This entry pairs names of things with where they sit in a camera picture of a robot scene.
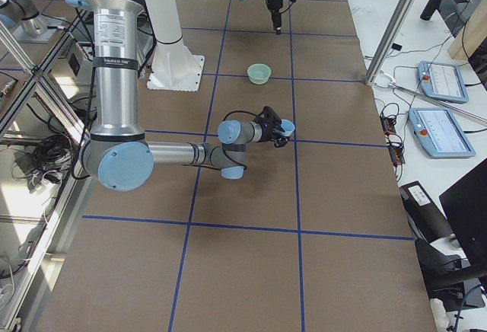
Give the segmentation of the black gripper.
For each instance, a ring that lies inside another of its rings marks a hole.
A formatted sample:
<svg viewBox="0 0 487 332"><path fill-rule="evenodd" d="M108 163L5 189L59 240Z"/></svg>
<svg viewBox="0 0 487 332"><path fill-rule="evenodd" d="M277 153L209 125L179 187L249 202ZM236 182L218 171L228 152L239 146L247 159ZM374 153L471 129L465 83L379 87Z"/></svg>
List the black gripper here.
<svg viewBox="0 0 487 332"><path fill-rule="evenodd" d="M262 128L261 129L261 137L259 142L272 142L275 148L282 148L288 144L288 137L280 136L278 133L278 128L270 129L270 128Z"/></svg>
<svg viewBox="0 0 487 332"><path fill-rule="evenodd" d="M283 7L283 0L266 0L266 7L271 14L273 30L276 35L280 35L282 33L282 17L280 10Z"/></svg>

